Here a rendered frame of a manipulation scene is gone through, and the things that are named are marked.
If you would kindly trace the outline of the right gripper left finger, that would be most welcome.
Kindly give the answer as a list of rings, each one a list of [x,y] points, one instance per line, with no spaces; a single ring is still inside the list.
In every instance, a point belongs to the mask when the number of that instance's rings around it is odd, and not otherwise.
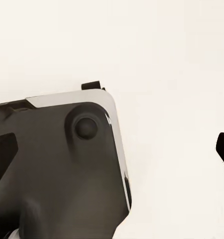
[[[0,180],[18,153],[18,143],[14,132],[0,136]]]

